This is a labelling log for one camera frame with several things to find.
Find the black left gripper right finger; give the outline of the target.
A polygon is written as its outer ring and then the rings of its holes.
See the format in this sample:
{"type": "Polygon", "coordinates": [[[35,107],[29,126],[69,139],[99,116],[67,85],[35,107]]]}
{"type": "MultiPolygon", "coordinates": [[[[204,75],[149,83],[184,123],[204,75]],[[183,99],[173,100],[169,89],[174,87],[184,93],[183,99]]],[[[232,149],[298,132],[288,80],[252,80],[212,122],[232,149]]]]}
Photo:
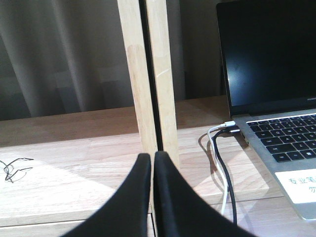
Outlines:
{"type": "Polygon", "coordinates": [[[209,206],[187,183],[167,152],[154,161],[154,207],[160,237],[251,237],[209,206]]]}

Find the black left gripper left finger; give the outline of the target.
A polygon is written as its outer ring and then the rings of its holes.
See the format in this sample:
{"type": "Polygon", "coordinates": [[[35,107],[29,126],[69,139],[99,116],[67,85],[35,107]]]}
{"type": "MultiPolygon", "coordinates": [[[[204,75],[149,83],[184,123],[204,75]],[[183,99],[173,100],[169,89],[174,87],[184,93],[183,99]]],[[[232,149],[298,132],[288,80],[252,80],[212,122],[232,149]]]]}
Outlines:
{"type": "Polygon", "coordinates": [[[138,155],[113,196],[65,237],[146,237],[151,185],[150,155],[138,155]]]}

